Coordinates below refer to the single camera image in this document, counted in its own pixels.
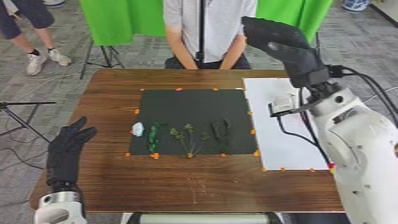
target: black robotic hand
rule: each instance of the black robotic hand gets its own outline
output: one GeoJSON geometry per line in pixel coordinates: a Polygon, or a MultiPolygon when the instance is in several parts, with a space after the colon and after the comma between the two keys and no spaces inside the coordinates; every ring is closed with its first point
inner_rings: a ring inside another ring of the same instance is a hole
{"type": "Polygon", "coordinates": [[[329,80],[329,72],[300,29],[275,21],[243,17],[247,44],[284,63],[295,88],[329,80]]]}
{"type": "Polygon", "coordinates": [[[80,153],[83,150],[83,144],[96,136],[96,128],[87,128],[80,131],[85,126],[87,118],[62,127],[58,136],[55,137],[48,146],[48,177],[46,184],[53,185],[57,182],[67,182],[76,184],[78,182],[78,161],[80,153]]]}

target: person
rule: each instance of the person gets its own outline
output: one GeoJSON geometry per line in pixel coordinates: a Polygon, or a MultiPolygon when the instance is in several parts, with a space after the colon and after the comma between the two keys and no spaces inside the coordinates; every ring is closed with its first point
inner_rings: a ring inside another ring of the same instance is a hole
{"type": "MultiPolygon", "coordinates": [[[[41,37],[41,41],[48,48],[50,59],[62,65],[71,64],[71,58],[60,54],[58,49],[55,48],[53,39],[48,27],[53,24],[53,16],[48,12],[46,6],[41,0],[12,0],[12,3],[19,9],[21,14],[25,15],[32,26],[35,28],[35,33],[41,37]]],[[[0,31],[3,38],[11,40],[14,45],[21,48],[23,52],[28,55],[28,66],[26,74],[37,75],[42,68],[42,63],[46,62],[46,55],[34,48],[32,43],[21,33],[21,29],[16,25],[16,21],[9,16],[3,0],[0,0],[0,31]]]]}
{"type": "MultiPolygon", "coordinates": [[[[165,69],[197,69],[199,0],[163,0],[167,41],[174,57],[165,69]]],[[[250,69],[243,55],[241,17],[256,17],[257,0],[206,0],[202,69],[250,69]]]]}

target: black mat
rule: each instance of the black mat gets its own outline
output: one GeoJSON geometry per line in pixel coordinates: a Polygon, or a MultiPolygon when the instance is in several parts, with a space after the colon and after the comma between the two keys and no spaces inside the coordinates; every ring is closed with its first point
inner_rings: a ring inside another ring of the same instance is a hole
{"type": "Polygon", "coordinates": [[[252,123],[249,106],[241,90],[153,90],[142,94],[140,114],[137,122],[144,124],[144,136],[131,139],[131,154],[147,155],[147,134],[154,122],[163,123],[158,132],[160,155],[186,154],[179,141],[170,135],[170,128],[183,131],[186,124],[194,125],[195,144],[201,144],[201,133],[210,134],[199,154],[220,154],[211,122],[229,128],[227,154],[252,154],[256,139],[250,134],[252,123]]]}

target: white sleeve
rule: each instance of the white sleeve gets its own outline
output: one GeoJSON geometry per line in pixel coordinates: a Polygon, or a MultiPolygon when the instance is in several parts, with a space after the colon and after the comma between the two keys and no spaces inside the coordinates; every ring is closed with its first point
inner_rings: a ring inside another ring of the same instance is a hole
{"type": "MultiPolygon", "coordinates": [[[[249,16],[249,17],[256,17],[256,14],[257,14],[257,0],[245,0],[245,5],[243,5],[243,16],[249,16]]],[[[238,31],[238,34],[245,34],[243,32],[243,25],[240,25],[240,31],[238,31]]]]}
{"type": "Polygon", "coordinates": [[[183,24],[183,0],[163,0],[163,21],[165,25],[181,27],[183,24]]]}
{"type": "Polygon", "coordinates": [[[245,0],[243,16],[256,17],[257,13],[257,0],[245,0]]]}

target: wooden table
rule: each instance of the wooden table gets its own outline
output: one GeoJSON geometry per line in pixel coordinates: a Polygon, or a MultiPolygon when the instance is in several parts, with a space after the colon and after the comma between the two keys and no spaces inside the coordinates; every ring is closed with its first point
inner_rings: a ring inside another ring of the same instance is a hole
{"type": "MultiPolygon", "coordinates": [[[[89,212],[343,211],[327,171],[263,172],[252,155],[199,155],[192,160],[183,155],[160,160],[124,156],[142,88],[243,88],[241,78],[275,77],[286,77],[282,71],[98,71],[71,119],[85,115],[99,130],[80,162],[89,212]]],[[[30,197],[34,209],[44,193],[42,174],[30,197]]]]}

